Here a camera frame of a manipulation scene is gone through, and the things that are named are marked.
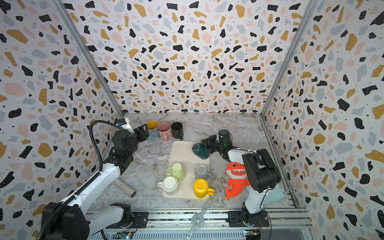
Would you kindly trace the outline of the blue patterned mug yellow inside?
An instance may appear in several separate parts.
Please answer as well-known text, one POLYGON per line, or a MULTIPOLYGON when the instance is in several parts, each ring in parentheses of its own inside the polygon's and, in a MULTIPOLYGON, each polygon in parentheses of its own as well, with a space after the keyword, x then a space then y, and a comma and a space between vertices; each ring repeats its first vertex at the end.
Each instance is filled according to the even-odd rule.
POLYGON ((149 132, 148 141, 158 139, 160 137, 160 134, 158 131, 158 122, 149 121, 147 122, 147 126, 148 126, 148 132, 149 132))

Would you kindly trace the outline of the pink mug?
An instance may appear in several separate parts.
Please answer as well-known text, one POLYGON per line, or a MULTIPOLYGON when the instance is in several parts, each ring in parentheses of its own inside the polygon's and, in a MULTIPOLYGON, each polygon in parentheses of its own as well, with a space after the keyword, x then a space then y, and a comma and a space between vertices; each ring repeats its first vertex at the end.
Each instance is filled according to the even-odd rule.
POLYGON ((158 124, 158 131, 163 141, 170 141, 172 138, 171 124, 168 122, 161 122, 158 124))

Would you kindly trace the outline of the dark green mug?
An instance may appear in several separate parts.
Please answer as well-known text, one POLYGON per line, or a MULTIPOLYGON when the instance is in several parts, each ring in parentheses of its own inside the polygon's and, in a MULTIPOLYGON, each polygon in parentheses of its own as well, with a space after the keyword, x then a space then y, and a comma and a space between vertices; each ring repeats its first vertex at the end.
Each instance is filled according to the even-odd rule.
POLYGON ((195 143, 192 146, 193 153, 202 160, 210 157, 210 150, 203 143, 195 143))

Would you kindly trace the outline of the black mug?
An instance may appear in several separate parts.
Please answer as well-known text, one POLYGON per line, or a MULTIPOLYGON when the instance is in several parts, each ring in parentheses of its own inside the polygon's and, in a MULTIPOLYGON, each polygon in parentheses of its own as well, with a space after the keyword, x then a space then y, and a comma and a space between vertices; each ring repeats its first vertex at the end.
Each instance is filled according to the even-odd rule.
POLYGON ((180 141, 184 140, 183 124, 180 122, 174 122, 171 124, 172 135, 175 139, 180 141))

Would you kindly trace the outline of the grey mug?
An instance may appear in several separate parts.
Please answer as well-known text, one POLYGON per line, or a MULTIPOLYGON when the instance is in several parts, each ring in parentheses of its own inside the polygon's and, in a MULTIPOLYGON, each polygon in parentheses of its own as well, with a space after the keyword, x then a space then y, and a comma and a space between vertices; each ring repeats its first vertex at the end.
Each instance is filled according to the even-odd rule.
POLYGON ((208 180, 208 171, 207 171, 207 168, 204 166, 204 165, 199 165, 197 168, 196 168, 196 172, 195 172, 195 179, 204 179, 204 180, 208 180))

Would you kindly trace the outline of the light green mug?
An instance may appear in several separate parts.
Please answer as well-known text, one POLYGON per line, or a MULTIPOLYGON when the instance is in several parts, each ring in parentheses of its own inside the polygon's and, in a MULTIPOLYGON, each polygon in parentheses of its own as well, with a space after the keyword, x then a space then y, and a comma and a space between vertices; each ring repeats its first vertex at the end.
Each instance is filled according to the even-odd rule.
POLYGON ((179 182, 183 181, 186 177, 185 168, 180 163, 173 164, 169 169, 166 170, 166 176, 173 176, 179 182))

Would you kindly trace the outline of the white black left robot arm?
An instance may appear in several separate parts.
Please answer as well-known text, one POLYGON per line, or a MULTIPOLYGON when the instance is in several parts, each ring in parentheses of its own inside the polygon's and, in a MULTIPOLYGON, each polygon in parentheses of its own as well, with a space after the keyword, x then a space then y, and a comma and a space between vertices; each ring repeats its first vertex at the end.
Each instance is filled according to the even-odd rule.
POLYGON ((38 240, 86 240, 109 226, 131 227, 136 224, 131 206, 114 203, 108 208, 91 215, 87 212, 97 197, 124 173, 133 161, 133 154, 139 143, 149 137, 146 124, 133 130, 123 124, 115 126, 113 147, 103 159, 96 148, 99 170, 76 191, 58 203, 49 203, 42 213, 41 230, 38 240))

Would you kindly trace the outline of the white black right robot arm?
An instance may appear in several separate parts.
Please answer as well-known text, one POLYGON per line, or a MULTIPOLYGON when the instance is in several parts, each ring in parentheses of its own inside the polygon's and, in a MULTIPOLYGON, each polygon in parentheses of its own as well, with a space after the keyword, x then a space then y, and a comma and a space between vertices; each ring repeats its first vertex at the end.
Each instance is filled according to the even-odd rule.
POLYGON ((230 176, 226 188, 226 199, 239 195, 246 186, 250 187, 248 198, 240 211, 229 211, 227 222, 230 227, 268 227, 269 215, 264 210, 264 200, 281 181, 281 175, 266 149, 256 151, 236 148, 232 134, 220 130, 218 135, 209 136, 201 143, 211 154, 217 152, 228 161, 226 173, 230 176))

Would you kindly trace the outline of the white mug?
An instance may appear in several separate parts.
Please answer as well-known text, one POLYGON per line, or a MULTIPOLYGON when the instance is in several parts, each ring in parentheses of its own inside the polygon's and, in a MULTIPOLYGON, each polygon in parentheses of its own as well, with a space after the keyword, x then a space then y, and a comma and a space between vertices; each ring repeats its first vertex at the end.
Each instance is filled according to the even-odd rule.
POLYGON ((174 176, 164 178, 164 180, 162 182, 158 182, 157 185, 168 195, 174 195, 179 190, 179 181, 174 176))

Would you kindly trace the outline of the red shark plush toy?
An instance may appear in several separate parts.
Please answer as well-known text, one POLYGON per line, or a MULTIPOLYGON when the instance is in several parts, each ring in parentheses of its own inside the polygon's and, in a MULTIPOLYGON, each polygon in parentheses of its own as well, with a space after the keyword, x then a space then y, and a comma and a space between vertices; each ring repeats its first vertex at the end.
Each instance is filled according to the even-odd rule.
POLYGON ((228 187, 226 188, 226 199, 236 197, 242 193, 245 186, 250 186, 247 179, 246 168, 243 164, 231 162, 228 164, 226 173, 230 176, 228 187))

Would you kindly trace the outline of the glittery silver cylinder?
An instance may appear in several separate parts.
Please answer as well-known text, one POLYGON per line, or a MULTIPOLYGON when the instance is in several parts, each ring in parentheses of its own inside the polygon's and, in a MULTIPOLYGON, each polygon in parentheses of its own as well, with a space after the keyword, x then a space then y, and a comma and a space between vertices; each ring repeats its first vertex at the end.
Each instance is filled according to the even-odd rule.
POLYGON ((130 198, 133 198, 137 194, 136 190, 134 190, 132 187, 130 187, 120 178, 115 179, 113 181, 113 185, 117 187, 119 190, 121 190, 124 194, 129 196, 130 198))

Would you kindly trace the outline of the teal cloth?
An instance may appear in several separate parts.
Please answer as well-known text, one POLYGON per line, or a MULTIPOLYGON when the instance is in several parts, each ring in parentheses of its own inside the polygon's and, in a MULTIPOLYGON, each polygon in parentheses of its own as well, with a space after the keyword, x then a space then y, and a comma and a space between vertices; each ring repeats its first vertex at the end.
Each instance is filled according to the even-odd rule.
POLYGON ((285 194, 282 188, 279 185, 276 185, 272 190, 268 191, 263 205, 270 205, 275 202, 279 202, 285 199, 285 194))

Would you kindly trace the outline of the metal perforated bracket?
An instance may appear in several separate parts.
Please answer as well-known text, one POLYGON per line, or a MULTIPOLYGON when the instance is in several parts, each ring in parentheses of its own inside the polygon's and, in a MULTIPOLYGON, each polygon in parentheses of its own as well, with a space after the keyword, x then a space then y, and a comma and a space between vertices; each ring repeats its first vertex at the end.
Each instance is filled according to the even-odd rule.
POLYGON ((191 227, 190 231, 188 232, 187 236, 185 237, 185 240, 190 240, 193 237, 196 230, 200 230, 201 228, 204 227, 204 224, 205 224, 204 215, 205 215, 206 211, 208 210, 209 206, 210 206, 210 204, 206 203, 199 214, 193 215, 193 217, 191 219, 192 227, 191 227))

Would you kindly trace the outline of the aluminium corner post left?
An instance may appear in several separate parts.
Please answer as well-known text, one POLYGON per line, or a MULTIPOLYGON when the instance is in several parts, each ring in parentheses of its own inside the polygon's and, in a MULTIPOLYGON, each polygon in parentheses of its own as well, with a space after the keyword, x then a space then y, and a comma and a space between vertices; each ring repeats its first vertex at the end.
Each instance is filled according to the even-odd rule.
POLYGON ((68 29, 68 31, 72 35, 73 40, 75 41, 80 52, 84 56, 84 58, 85 58, 86 62, 88 63, 92 73, 94 73, 96 75, 96 78, 98 79, 98 81, 99 81, 101 87, 103 88, 106 96, 110 100, 111 105, 115 109, 115 112, 118 115, 118 118, 122 118, 124 116, 123 111, 120 109, 120 106, 119 106, 117 100, 115 99, 111 89, 109 88, 107 82, 105 81, 103 74, 101 73, 99 67, 97 66, 94 58, 91 56, 87 45, 82 40, 81 35, 80 35, 76 25, 74 24, 74 21, 70 17, 70 14, 67 12, 63 1, 53 0, 52 4, 53 4, 55 10, 57 11, 58 15, 60 16, 60 18, 63 20, 66 28, 68 29))

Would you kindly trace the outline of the aluminium corner post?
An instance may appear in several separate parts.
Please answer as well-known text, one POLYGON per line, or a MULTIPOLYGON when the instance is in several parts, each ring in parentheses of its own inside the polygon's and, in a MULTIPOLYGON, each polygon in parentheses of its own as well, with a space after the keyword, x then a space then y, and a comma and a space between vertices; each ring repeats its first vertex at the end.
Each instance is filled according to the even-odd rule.
POLYGON ((94 58, 91 56, 87 45, 82 40, 81 35, 80 35, 76 25, 74 24, 74 21, 70 17, 70 14, 67 12, 63 1, 53 0, 52 4, 53 4, 55 10, 57 11, 58 15, 60 16, 60 18, 63 20, 66 28, 68 29, 68 31, 72 35, 73 40, 75 41, 80 52, 84 56, 84 58, 85 58, 86 62, 88 63, 92 73, 94 73, 96 75, 96 78, 98 79, 98 81, 99 81, 101 87, 103 88, 106 96, 110 100, 111 105, 115 109, 115 112, 118 115, 118 118, 122 118, 124 116, 123 111, 120 109, 120 106, 119 106, 117 100, 115 99, 111 89, 109 88, 107 82, 105 81, 103 74, 101 73, 99 67, 97 66, 94 58))
POLYGON ((307 24, 309 23, 310 18, 312 16, 315 8, 317 7, 318 2, 319 2, 318 0, 310 0, 308 5, 307 5, 306 10, 304 11, 303 19, 301 20, 301 23, 299 24, 297 33, 295 34, 293 41, 291 43, 291 46, 290 46, 290 48, 289 48, 289 50, 288 50, 288 52, 287 52, 287 54, 283 60, 282 66, 281 66, 280 71, 277 75, 277 79, 274 82, 273 86, 271 87, 270 94, 267 97, 265 105, 262 109, 262 112, 261 112, 261 118, 262 119, 264 118, 264 116, 267 115, 268 108, 274 99, 274 94, 277 92, 277 89, 283 80, 283 77, 284 77, 284 75, 285 75, 285 73, 286 73, 286 71, 290 65, 290 62, 291 62, 292 58, 294 57, 294 54, 295 54, 295 52, 299 46, 299 43, 300 43, 300 41, 304 35, 305 30, 306 30, 307 24))

